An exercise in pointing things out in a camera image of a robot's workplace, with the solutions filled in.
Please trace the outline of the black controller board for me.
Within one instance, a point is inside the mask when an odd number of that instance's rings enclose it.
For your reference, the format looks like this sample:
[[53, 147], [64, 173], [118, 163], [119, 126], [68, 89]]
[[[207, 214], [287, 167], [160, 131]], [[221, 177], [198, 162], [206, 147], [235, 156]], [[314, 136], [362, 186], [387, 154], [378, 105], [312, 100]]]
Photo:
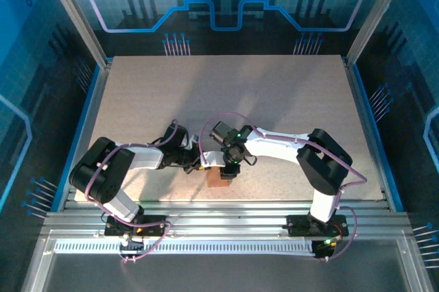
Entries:
[[335, 249], [342, 241], [343, 238], [340, 235], [312, 241], [312, 252], [315, 254], [316, 258], [330, 258], [335, 255]]
[[135, 258], [142, 254], [144, 249], [143, 242], [133, 241], [130, 236], [119, 239], [119, 255], [123, 259]]

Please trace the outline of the blue edge strip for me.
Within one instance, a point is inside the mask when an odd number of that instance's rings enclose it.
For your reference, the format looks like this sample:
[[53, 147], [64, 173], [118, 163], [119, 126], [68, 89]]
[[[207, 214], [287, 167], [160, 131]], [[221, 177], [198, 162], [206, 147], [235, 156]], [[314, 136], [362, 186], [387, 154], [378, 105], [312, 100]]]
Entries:
[[62, 171], [62, 175], [61, 175], [58, 187], [56, 189], [56, 194], [54, 196], [54, 200], [52, 201], [51, 210], [50, 210], [51, 212], [58, 212], [60, 210], [60, 206], [62, 203], [62, 196], [64, 195], [64, 188], [66, 187], [66, 185], [69, 184], [68, 183], [69, 172], [71, 170], [71, 165], [73, 164], [73, 161], [74, 161], [73, 158], [74, 158], [75, 152], [78, 150], [78, 145], [80, 143], [80, 137], [81, 137], [83, 129], [84, 129], [84, 124], [86, 121], [88, 109], [90, 108], [93, 93], [95, 91], [95, 86], [96, 86], [97, 80], [100, 77], [101, 72], [102, 72], [102, 68], [97, 66], [95, 68], [94, 73], [93, 73], [91, 84], [90, 84], [90, 86], [88, 88], [88, 92], [86, 94], [86, 99], [84, 101], [81, 115], [80, 115], [77, 127], [75, 129], [75, 134], [73, 136], [73, 140], [72, 140], [72, 143], [71, 143], [71, 146], [69, 149], [69, 153], [68, 153], [65, 165], [64, 165], [64, 169]]
[[363, 126], [366, 135], [366, 140], [370, 148], [372, 159], [379, 173], [380, 183], [385, 191], [385, 196], [389, 207], [394, 212], [403, 212], [404, 207], [399, 195], [399, 191], [394, 179], [394, 175], [390, 168], [385, 149], [379, 134], [377, 122], [373, 116], [372, 108], [370, 106], [368, 96], [361, 75], [354, 64], [351, 68], [353, 83], [357, 89], [359, 106], [361, 107]]

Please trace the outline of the aluminium frame cross rails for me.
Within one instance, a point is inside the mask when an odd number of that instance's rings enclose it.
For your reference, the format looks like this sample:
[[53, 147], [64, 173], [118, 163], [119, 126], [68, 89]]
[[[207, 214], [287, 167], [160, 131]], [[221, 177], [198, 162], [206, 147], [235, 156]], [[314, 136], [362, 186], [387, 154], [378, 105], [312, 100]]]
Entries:
[[[288, 215], [307, 214], [310, 203], [300, 201], [143, 202], [145, 212], [165, 215], [171, 223], [169, 236], [179, 239], [286, 239]], [[410, 234], [404, 212], [392, 212], [376, 202], [343, 203], [344, 215], [358, 239], [397, 239]], [[86, 202], [68, 201], [61, 212], [47, 214], [42, 231], [59, 237], [98, 237], [104, 222], [99, 208]]]

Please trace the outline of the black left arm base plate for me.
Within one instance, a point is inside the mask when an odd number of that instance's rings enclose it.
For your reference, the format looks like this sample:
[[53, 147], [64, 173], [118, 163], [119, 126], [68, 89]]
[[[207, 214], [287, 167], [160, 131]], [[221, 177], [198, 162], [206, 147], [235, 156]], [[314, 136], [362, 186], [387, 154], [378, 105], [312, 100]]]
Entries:
[[[165, 232], [165, 224], [161, 223], [166, 220], [164, 215], [139, 215], [134, 218], [132, 224], [135, 227], [129, 226], [116, 220], [114, 217], [108, 217], [106, 220], [106, 227], [104, 236], [118, 236], [122, 237], [125, 234], [129, 236], [161, 236]], [[149, 226], [146, 228], [138, 227], [139, 224], [151, 224], [159, 222], [157, 226]]]

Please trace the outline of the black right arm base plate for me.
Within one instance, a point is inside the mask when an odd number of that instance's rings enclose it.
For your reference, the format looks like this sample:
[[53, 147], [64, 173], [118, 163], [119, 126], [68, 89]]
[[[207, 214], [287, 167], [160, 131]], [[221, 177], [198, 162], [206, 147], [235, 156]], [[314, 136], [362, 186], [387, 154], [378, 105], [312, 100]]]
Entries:
[[334, 237], [349, 235], [346, 217], [333, 215], [327, 223], [314, 219], [311, 215], [289, 215], [286, 225], [289, 236], [293, 237]]

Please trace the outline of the aluminium side rail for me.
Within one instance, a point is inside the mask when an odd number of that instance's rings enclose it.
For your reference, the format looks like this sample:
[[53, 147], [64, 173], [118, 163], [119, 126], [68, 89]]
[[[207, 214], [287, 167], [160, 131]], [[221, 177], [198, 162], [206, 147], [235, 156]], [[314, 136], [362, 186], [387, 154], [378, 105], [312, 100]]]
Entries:
[[[88, 109], [88, 113], [86, 116], [84, 129], [83, 129], [82, 135], [80, 137], [80, 143], [78, 145], [78, 150], [75, 152], [75, 155], [73, 158], [74, 161], [73, 161], [73, 164], [71, 165], [71, 170], [74, 168], [76, 163], [79, 161], [79, 159], [84, 155], [84, 153], [88, 149], [88, 144], [91, 141], [93, 129], [94, 129], [97, 115], [99, 112], [100, 103], [102, 101], [102, 97], [104, 94], [106, 80], [108, 79], [108, 74], [110, 73], [110, 69], [112, 66], [112, 61], [113, 61], [113, 58], [109, 58], [107, 60], [107, 67], [105, 69], [102, 69], [100, 77], [97, 80], [97, 83], [95, 86], [95, 91], [93, 93], [93, 97], [91, 100], [90, 108]], [[62, 196], [62, 203], [61, 203], [59, 211], [64, 210], [65, 204], [66, 204], [67, 199], [68, 199], [70, 188], [71, 188], [70, 184], [66, 185], [66, 187], [64, 188], [64, 195]]]
[[346, 187], [342, 201], [344, 203], [376, 202], [392, 212], [399, 212], [402, 210], [399, 192], [385, 155], [364, 83], [355, 65], [349, 65], [346, 58], [343, 58], [342, 62], [359, 118], [363, 139], [366, 143], [366, 150], [360, 155], [353, 156], [353, 168], [367, 179], [366, 182], [358, 184], [357, 182], [360, 179], [352, 173], [349, 174], [348, 181], [353, 182], [354, 185]]

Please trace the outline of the aluminium frame post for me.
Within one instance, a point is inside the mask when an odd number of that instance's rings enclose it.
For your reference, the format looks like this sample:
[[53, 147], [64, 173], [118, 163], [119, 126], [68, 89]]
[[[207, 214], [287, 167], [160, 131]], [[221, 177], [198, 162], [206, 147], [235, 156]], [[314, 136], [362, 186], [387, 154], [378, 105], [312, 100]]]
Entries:
[[107, 56], [80, 5], [76, 0], [60, 0], [60, 2], [97, 65], [101, 69], [105, 69], [107, 67]]
[[388, 10], [392, 0], [375, 0], [372, 8], [366, 17], [364, 24], [361, 26], [356, 38], [354, 39], [351, 48], [349, 49], [345, 63], [347, 68], [353, 68], [354, 64], [360, 57], [362, 51], [368, 44], [371, 36], [376, 30], [383, 15]]

